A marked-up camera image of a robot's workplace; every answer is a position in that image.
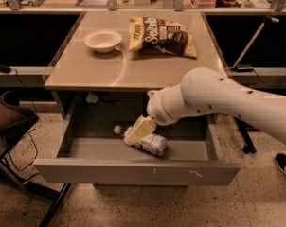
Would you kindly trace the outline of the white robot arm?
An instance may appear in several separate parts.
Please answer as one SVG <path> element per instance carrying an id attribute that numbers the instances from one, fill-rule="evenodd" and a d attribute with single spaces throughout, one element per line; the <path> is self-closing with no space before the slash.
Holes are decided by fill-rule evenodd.
<path id="1" fill-rule="evenodd" d="M 149 91 L 146 117 L 139 117 L 124 141 L 133 145 L 158 126 L 182 118 L 229 114 L 286 144 L 286 96 L 242 86 L 206 67 L 188 71 L 181 82 Z"/>

